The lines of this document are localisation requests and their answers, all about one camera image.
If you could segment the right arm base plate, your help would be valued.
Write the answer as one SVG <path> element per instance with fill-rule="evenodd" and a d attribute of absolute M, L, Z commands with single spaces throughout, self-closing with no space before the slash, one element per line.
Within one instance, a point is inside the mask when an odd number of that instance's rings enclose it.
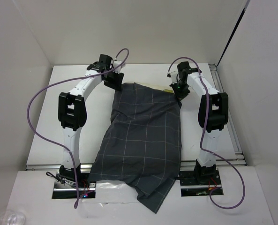
<path fill-rule="evenodd" d="M 207 196 L 211 191 L 213 191 L 212 195 L 224 194 L 218 170 L 215 171 L 212 177 L 206 178 L 205 181 L 198 181 L 192 170 L 180 171 L 175 179 L 180 181 L 182 197 Z"/>

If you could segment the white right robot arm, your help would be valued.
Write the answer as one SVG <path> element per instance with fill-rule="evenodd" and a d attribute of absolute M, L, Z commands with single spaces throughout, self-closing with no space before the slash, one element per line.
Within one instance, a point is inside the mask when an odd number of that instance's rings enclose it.
<path fill-rule="evenodd" d="M 189 88 L 200 98 L 198 123 L 203 132 L 193 178 L 199 184 L 208 184 L 216 172 L 219 137 L 228 123 L 228 94 L 214 88 L 203 78 L 199 67 L 192 68 L 187 61 L 180 62 L 177 71 L 169 71 L 167 77 L 171 78 L 170 87 L 179 101 L 189 95 Z"/>

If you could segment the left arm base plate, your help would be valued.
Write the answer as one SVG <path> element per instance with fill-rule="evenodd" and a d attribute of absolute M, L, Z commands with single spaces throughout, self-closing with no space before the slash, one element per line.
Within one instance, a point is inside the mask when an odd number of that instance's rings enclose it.
<path fill-rule="evenodd" d="M 46 172 L 48 177 L 54 178 L 52 199 L 75 199 L 76 184 L 66 178 L 61 178 L 59 172 L 56 175 Z M 79 186 L 79 194 L 82 199 L 93 199 L 96 197 L 96 182 L 88 182 L 89 173 L 81 173 Z"/>

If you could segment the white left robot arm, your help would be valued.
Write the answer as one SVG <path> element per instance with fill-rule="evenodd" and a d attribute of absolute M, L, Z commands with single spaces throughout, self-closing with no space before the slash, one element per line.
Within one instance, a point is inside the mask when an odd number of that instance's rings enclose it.
<path fill-rule="evenodd" d="M 69 92 L 61 92 L 58 101 L 58 120 L 64 135 L 64 153 L 60 177 L 71 187 L 81 183 L 79 159 L 80 133 L 87 121 L 85 102 L 101 82 L 114 90 L 121 90 L 125 62 L 101 54 L 99 60 L 87 67 L 85 78 Z"/>

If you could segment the dark grey checked pillowcase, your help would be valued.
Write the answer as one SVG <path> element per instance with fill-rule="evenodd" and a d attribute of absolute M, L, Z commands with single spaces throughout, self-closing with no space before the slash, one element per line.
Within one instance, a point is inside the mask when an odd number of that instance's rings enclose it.
<path fill-rule="evenodd" d="M 114 94 L 111 123 L 89 181 L 122 181 L 157 213 L 180 171 L 180 109 L 173 93 L 124 83 Z"/>

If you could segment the white pillow with yellow edge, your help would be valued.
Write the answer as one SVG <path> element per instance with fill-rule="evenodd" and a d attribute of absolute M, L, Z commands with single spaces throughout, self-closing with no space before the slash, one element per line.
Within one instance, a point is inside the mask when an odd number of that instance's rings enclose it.
<path fill-rule="evenodd" d="M 173 89 L 168 86 L 161 86 L 161 85 L 148 84 L 142 82 L 124 82 L 123 84 L 137 84 L 140 86 L 140 89 L 154 89 L 154 90 L 160 90 L 168 93 L 174 93 Z"/>

